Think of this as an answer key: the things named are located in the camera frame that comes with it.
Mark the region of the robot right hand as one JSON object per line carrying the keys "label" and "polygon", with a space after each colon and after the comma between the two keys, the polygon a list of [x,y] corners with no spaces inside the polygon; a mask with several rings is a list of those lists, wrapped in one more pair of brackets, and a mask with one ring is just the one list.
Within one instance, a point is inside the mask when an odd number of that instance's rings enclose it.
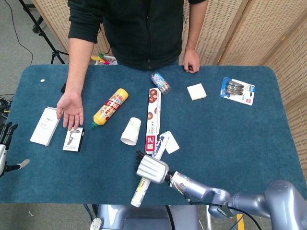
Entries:
{"label": "robot right hand", "polygon": [[169,166],[165,162],[143,153],[140,150],[137,150],[136,152],[136,174],[155,184],[162,184],[169,172]]}

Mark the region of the person's right hand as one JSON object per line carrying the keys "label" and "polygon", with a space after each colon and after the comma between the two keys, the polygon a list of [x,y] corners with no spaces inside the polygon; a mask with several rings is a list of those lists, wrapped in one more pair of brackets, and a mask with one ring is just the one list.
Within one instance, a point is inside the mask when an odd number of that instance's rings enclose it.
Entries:
{"label": "person's right hand", "polygon": [[63,117],[63,127],[68,130],[83,125],[84,114],[81,92],[75,89],[66,90],[57,103],[57,119]]}

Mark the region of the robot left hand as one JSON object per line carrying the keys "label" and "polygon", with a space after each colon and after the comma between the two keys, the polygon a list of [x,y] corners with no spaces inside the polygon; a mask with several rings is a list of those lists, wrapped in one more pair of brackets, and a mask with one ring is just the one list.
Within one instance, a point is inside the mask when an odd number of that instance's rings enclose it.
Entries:
{"label": "robot left hand", "polygon": [[14,131],[17,129],[18,124],[12,125],[12,122],[0,125],[0,176],[2,177],[6,172],[20,170],[24,168],[30,159],[25,159],[23,162],[8,165],[7,164],[7,152],[10,147],[12,136]]}

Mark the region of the person's left hand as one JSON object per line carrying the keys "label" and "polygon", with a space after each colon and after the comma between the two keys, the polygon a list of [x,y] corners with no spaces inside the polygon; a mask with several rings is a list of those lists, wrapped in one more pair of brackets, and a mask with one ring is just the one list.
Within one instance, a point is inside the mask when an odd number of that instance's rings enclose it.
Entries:
{"label": "person's left hand", "polygon": [[200,70],[200,59],[194,49],[186,49],[184,53],[184,70],[194,74]]}

